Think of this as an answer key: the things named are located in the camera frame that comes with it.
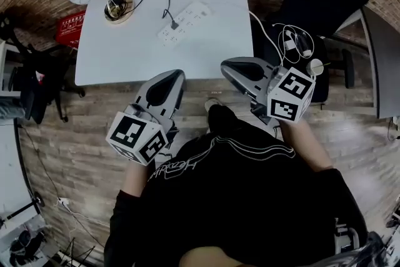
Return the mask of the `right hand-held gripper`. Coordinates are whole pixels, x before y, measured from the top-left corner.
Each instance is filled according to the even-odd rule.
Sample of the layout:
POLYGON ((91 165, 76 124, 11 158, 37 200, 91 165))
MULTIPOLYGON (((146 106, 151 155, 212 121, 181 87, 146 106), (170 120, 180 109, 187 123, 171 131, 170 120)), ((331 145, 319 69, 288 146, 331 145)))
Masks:
MULTIPOLYGON (((269 64, 256 57, 236 57, 221 63, 224 77, 242 94, 256 97, 261 90, 256 85, 264 78, 269 64)), ((251 101, 251 112, 262 122, 271 118, 298 123, 311 103, 315 77, 304 74, 294 67, 275 67, 268 78, 266 89, 261 90, 259 100, 251 101)))

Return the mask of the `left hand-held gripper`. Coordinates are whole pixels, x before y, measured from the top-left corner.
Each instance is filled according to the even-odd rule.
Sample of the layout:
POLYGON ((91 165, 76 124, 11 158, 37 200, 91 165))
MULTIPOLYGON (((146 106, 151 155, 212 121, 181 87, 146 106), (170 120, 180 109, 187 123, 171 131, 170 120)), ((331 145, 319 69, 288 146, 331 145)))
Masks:
POLYGON ((148 165, 164 148, 170 147, 178 133, 172 118, 180 108, 185 81, 184 72, 175 69, 143 83, 136 102, 116 114, 106 141, 121 156, 148 165), (172 94, 180 76, 183 81, 179 92, 172 94), (164 104, 170 97, 176 98, 175 105, 164 104))

